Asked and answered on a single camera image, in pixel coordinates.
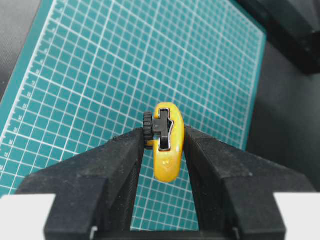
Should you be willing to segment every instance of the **white plastic piece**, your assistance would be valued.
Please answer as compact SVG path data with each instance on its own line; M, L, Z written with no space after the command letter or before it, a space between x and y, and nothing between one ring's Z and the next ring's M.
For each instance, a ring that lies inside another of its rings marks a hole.
M0 236L10 240L45 240L44 227L55 194L5 195L0 199Z
M320 239L320 193L276 192L286 227L285 240Z

